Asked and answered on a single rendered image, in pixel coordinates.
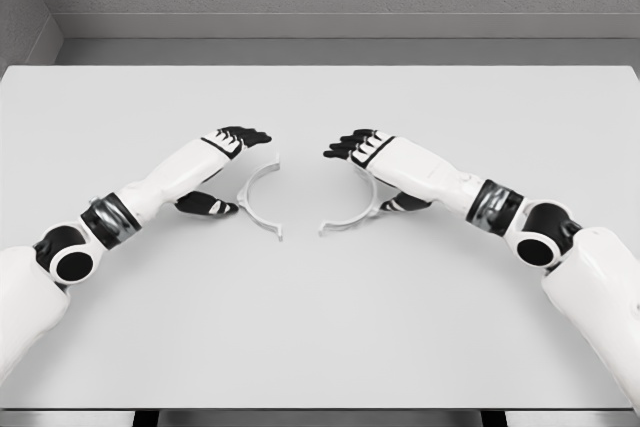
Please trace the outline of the left robot hand striped fingers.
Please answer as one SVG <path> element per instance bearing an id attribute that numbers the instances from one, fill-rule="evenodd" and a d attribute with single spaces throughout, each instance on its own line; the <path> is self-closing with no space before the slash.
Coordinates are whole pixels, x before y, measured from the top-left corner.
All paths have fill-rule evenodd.
<path id="1" fill-rule="evenodd" d="M 272 138 L 255 128 L 228 126 L 193 140 L 163 161 L 146 181 L 157 189 L 159 202 L 180 212 L 201 216 L 227 216 L 239 207 L 196 188 L 218 174 L 243 151 L 269 143 Z"/>

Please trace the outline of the right robot hand striped fingers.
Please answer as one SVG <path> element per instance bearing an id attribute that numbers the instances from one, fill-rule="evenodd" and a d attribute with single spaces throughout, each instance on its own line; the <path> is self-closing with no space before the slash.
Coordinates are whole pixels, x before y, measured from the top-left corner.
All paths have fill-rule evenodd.
<path id="1" fill-rule="evenodd" d="M 434 202 L 459 215 L 469 210 L 459 172 L 444 159 L 405 138 L 380 130 L 358 129 L 330 144 L 323 155 L 350 162 L 398 189 L 395 197 L 381 203 L 382 211 L 416 211 Z"/>

